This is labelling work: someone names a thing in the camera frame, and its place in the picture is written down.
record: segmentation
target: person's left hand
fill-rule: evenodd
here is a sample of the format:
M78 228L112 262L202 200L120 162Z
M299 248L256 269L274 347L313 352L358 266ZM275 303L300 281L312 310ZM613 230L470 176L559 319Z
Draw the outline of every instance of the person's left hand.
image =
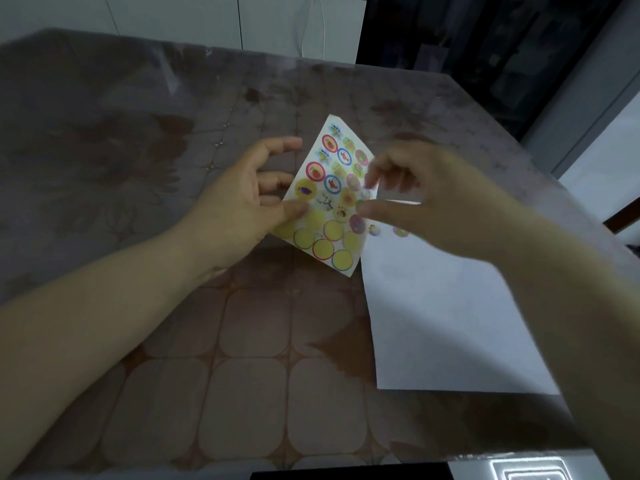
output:
M261 139L200 195L176 231L193 247L203 272L215 274L232 266L274 227L304 215L306 203L268 194L289 188L293 175L257 171L270 155L301 146L302 139L294 136Z

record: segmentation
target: hand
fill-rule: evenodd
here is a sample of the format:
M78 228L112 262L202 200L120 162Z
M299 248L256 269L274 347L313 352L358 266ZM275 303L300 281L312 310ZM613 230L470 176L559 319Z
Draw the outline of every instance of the hand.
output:
M274 227L304 215L306 203L268 194L289 188L293 175L257 171L270 155L301 146L302 139L294 136L261 139L200 195L177 230L196 252L203 272L232 266Z
M358 214L403 228L437 248L464 257L491 260L514 237L516 221L530 210L478 169L441 146L398 142L377 156L365 177L372 188L422 190L420 205L370 200Z

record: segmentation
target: sticker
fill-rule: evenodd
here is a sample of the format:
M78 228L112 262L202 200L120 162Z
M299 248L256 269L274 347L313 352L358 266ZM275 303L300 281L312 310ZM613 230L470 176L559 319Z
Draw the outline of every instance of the sticker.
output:
M360 179L352 173L348 174L347 187L353 190L354 192L357 192L358 190L360 190Z
M340 183L340 179L335 175L327 175L324 179L324 188L330 194L336 195L342 190L342 184Z
M296 182L296 195L301 200L311 200L316 196L316 184L308 178Z
M333 162L331 170L336 177L347 178L347 172L344 170L344 167L340 165L340 162Z
M338 150L338 160L340 160L343 165L349 166L351 165L351 154L344 148L340 148L340 150Z
M353 174L358 178L364 178L364 168L359 163L353 164Z
M322 163L323 166L331 165L331 155L324 148L320 148L316 154L318 156L318 160L320 160L320 163Z
M333 139L333 136L331 135L328 135L328 134L324 135L322 137L322 144L330 153L335 153L338 151L338 144L335 142L335 140Z
M326 261L333 256L333 243L327 239L318 239L311 250L320 261Z
M356 234L362 234L364 233L364 220L359 215L354 214L349 218L349 227Z
M353 266L353 256L346 249L336 251L331 258L331 264L338 271L347 271L348 268Z
M360 250L360 238L356 233L351 231L345 232L342 236L342 245L347 251L356 253Z
M324 167L318 162L309 163L305 171L307 172L309 180L313 180L314 182L322 182L324 180Z
M324 236L329 239L329 241L340 241L343 233L344 229L340 222L329 221L324 225Z
M404 229L400 229L400 227L394 227L394 234L398 237L407 237L409 233Z
M318 202L320 206L322 206L325 212L329 212L330 210L333 210L333 201L331 199L331 195L329 195L325 191L322 191L318 194L318 198L316 199L316 202Z
M320 231L324 221L324 212L322 210L309 210L305 216L305 227L311 231Z
M314 245L314 233L309 229L298 229L293 236L294 244L300 249L309 249Z
M338 125L329 126L329 131L331 131L331 134L334 137L340 139L341 131L340 131L340 127Z
M340 197L342 199L342 204L345 207L353 207L356 205L356 194L353 190L348 188L343 188L342 192L340 192Z
M348 222L349 219L347 215L349 214L343 205L339 205L333 211L333 218L342 224L346 224Z
M347 149L347 151L353 153L354 151L356 151L356 144L353 142L353 140L351 138L349 138L348 136L345 136L344 138L342 138L342 144L344 145L344 147Z
M287 221L283 224L280 224L276 229L273 230L273 233L281 238L281 239L291 239L293 234L296 233L296 222L295 221Z
M369 157L362 150L356 150L356 160L363 166L367 166L369 164Z

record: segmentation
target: forearm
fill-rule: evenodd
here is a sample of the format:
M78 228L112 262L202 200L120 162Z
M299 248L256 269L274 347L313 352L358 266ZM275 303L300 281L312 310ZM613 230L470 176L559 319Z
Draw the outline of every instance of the forearm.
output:
M62 411L202 277L175 232L119 251L0 309L0 478Z
M524 215L494 264L573 417L610 475L631 473L640 428L640 299L578 238Z

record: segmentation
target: person's right hand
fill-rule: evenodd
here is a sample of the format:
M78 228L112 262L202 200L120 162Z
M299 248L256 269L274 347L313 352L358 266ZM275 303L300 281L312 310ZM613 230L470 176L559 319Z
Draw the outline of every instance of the person's right hand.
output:
M371 163L365 186L378 181L400 192L419 187L419 205L388 200L362 202L358 215L405 229L437 248L464 257L492 260L517 239L521 217L531 211L457 154L420 141L397 142Z

